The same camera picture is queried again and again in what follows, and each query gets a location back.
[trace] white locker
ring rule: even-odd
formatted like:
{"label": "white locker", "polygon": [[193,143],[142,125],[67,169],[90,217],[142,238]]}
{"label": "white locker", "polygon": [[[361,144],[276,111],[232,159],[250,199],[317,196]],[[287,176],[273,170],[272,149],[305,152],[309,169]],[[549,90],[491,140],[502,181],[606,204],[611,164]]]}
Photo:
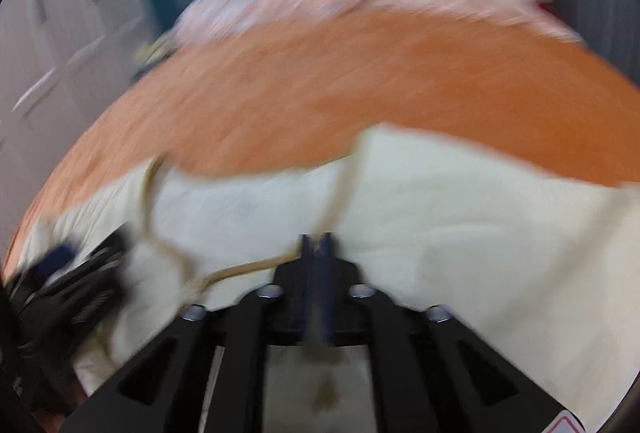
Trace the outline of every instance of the white locker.
{"label": "white locker", "polygon": [[148,0],[0,4],[0,255],[50,172],[130,86]]}

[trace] screw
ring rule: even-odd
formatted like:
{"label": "screw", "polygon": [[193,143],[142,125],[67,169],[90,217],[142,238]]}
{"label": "screw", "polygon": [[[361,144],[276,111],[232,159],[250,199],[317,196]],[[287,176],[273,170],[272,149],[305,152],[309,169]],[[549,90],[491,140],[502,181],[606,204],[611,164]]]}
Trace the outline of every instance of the screw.
{"label": "screw", "polygon": [[376,289],[374,289],[371,285],[366,285],[366,283],[351,285],[349,287],[349,295],[352,298],[370,298],[375,293]]}
{"label": "screw", "polygon": [[444,305],[435,305],[433,307],[427,308],[427,318],[430,321],[442,323],[443,321],[449,321],[452,317],[453,315]]}
{"label": "screw", "polygon": [[258,297],[276,299],[282,296],[282,287],[279,285],[264,285],[258,289]]}
{"label": "screw", "polygon": [[191,305],[181,315],[187,321],[202,321],[207,315],[207,309],[201,305]]}

